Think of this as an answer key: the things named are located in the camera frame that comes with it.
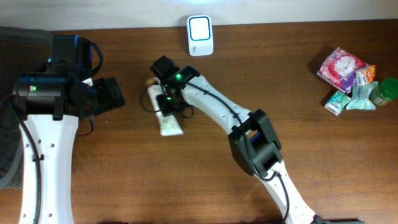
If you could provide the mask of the white bamboo print tube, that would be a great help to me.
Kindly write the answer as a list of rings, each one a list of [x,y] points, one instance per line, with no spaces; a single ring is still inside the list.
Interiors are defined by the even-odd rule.
[[[146,80],[146,84],[149,86],[147,93],[149,94],[150,101],[154,110],[160,110],[156,96],[162,93],[161,86],[156,83],[157,78],[150,78]],[[161,112],[156,112],[156,117],[159,122],[160,134],[162,136],[176,136],[184,134],[181,126],[179,125],[175,116],[163,116]]]

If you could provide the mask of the teal wet wipes pack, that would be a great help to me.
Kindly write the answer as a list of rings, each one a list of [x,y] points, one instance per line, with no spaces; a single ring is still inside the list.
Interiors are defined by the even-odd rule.
[[[347,110],[375,110],[376,106],[371,102],[369,96],[377,87],[378,82],[374,81],[367,85],[355,85],[352,90],[352,98],[347,104]]]

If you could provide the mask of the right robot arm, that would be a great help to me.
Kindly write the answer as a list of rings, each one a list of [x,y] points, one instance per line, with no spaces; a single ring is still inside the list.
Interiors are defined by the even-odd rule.
[[[211,86],[193,66],[179,68],[162,56],[151,66],[160,83],[157,101],[164,116],[196,107],[228,135],[233,159],[248,175],[258,178],[277,204],[283,223],[315,223],[315,212],[305,203],[288,175],[282,145],[263,110],[243,108]]]

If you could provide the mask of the green lid jar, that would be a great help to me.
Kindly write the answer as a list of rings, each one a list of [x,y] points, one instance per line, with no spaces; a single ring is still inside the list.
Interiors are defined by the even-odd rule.
[[[385,106],[397,98],[397,79],[386,78],[370,94],[370,100],[378,106]]]

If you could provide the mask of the red purple tissue package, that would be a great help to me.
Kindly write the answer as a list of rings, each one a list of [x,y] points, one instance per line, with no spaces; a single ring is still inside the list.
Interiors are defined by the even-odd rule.
[[[344,94],[356,84],[356,71],[368,66],[357,56],[338,47],[322,63],[317,76]]]

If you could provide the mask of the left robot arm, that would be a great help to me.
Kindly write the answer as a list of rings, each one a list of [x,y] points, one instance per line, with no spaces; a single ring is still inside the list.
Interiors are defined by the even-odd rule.
[[[114,77],[93,79],[102,64],[96,43],[56,35],[48,60],[18,78],[11,106],[24,147],[20,223],[74,222],[71,176],[78,123],[125,104]]]

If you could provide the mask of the teal blue tissue pack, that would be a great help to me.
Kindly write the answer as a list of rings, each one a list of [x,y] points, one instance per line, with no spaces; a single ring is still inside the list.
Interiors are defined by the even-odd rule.
[[[335,116],[338,116],[350,101],[350,97],[348,97],[341,91],[336,91],[326,102],[324,108],[333,113]]]

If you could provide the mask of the orange tissue pack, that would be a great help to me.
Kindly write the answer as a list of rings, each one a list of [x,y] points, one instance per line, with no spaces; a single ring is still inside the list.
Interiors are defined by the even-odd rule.
[[[367,65],[356,71],[356,84],[359,86],[365,86],[375,80],[376,77],[376,66]]]

